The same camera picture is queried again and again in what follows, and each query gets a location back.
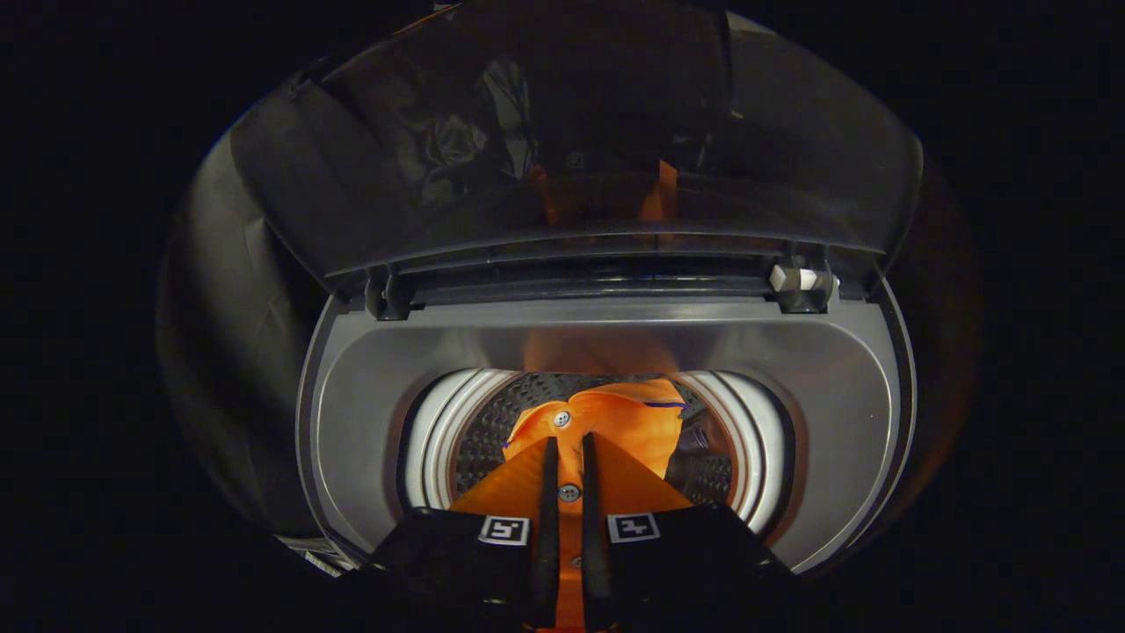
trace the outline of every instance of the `dark background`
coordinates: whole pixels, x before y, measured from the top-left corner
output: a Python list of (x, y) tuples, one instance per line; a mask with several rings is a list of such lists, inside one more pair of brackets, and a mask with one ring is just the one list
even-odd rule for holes
[[(1122, 462), (1112, 435), (1123, 423), (1109, 12), (739, 7), (914, 126), (968, 212), (989, 295), (980, 394), (951, 461), (881, 540), (817, 584), (810, 627), (1109, 629), (1122, 566), (1104, 537), (1125, 533), (1120, 494), (1100, 472)], [(428, 9), (0, 9), (19, 386), (6, 416), (17, 531), (3, 594), (22, 630), (323, 629), (387, 608), (378, 596), (342, 605), (184, 452), (155, 367), (153, 290), (174, 201), (224, 128), (294, 70)]]

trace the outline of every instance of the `orange garment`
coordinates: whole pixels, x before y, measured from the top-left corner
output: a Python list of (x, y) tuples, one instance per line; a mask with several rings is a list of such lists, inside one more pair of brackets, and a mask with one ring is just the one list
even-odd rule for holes
[[(660, 479), (676, 449), (684, 408), (680, 394), (666, 379), (618, 383), (590, 389), (566, 403), (546, 403), (520, 415), (504, 446), (505, 461), (558, 438), (559, 486), (582, 488), (582, 438), (591, 432), (612, 442)], [(582, 498), (561, 499), (559, 507), (559, 595), (556, 631), (583, 627), (582, 569), (574, 561), (582, 554)]]

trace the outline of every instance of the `shirt button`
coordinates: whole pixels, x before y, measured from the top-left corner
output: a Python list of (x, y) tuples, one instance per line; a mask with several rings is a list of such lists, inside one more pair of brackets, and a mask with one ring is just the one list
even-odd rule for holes
[(573, 483), (568, 483), (559, 488), (559, 499), (562, 499), (567, 504), (573, 504), (582, 497), (582, 489)]

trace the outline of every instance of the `black plastic cover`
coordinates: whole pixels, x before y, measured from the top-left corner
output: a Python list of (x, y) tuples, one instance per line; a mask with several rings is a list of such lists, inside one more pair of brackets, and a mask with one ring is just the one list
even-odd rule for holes
[[(464, 4), (299, 75), (232, 139), (282, 241), (330, 287), (360, 290), (418, 257), (645, 233), (828, 245), (870, 291), (922, 160), (814, 55), (664, 0)], [(642, 212), (662, 163), (675, 201)]]

